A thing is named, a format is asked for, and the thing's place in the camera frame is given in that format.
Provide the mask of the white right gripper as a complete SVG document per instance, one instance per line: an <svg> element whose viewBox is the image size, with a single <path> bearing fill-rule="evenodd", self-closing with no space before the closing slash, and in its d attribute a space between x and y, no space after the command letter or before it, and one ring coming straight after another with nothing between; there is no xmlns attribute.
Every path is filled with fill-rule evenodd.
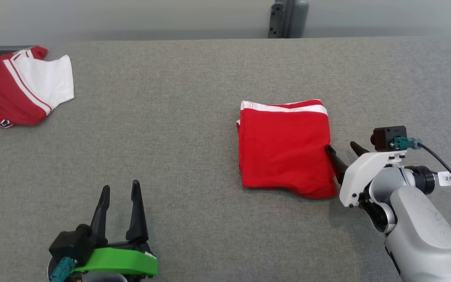
<svg viewBox="0 0 451 282"><path fill-rule="evenodd" d="M364 192L365 187L388 164L402 161L401 155L406 151L398 152L369 152L355 141L350 142L350 147L358 156L358 159L349 167L337 156L337 152L331 145L325 146L337 183L341 185L339 192L340 202L345 206L358 206L358 196Z"/></svg>

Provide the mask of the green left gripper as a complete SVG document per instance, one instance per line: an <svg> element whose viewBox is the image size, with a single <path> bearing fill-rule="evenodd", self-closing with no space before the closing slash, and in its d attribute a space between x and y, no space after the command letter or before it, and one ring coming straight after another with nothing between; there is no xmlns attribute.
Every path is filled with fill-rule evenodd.
<svg viewBox="0 0 451 282"><path fill-rule="evenodd" d="M126 239L147 242L148 229L140 182L134 180L131 190L132 212ZM100 194L90 227L95 249L84 266L74 268L75 280L144 280L158 275L158 260L147 243L108 244L105 236L107 210L110 205L110 187L105 185Z"/></svg>

